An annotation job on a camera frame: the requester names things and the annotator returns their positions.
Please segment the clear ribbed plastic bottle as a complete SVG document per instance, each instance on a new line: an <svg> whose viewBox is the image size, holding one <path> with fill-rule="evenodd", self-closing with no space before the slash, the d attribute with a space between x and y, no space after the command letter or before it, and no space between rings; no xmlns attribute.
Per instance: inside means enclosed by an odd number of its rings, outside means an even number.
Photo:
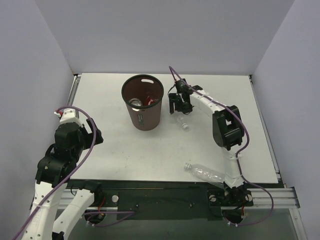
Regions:
<svg viewBox="0 0 320 240"><path fill-rule="evenodd" d="M175 121L182 130L188 131L190 129L187 121L182 115L175 116Z"/></svg>

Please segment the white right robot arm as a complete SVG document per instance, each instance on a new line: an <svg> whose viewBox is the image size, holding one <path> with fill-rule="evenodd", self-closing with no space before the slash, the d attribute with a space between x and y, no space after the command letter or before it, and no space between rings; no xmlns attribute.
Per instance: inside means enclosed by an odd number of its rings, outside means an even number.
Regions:
<svg viewBox="0 0 320 240"><path fill-rule="evenodd" d="M221 148L223 156L224 172L193 168L191 164L185 164L184 169L222 189L240 187L244 180L238 166L239 157L231 151L233 146L242 144L245 135L238 107L223 105L200 86L188 86L185 79L176 80L172 87L176 93L168 93L170 114L179 112L187 115L194 107L204 112L212 120L213 140Z"/></svg>

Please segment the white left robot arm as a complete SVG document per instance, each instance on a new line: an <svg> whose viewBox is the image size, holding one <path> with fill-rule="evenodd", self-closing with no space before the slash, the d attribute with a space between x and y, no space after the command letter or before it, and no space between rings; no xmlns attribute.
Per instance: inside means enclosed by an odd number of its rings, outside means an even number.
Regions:
<svg viewBox="0 0 320 240"><path fill-rule="evenodd" d="M106 200L102 185L86 180L56 216L71 176L104 139L93 118L79 107L62 106L54 114L59 118L54 143L38 162L30 214L14 235L15 240L67 240L77 222L89 214L87 208L100 208Z"/></svg>

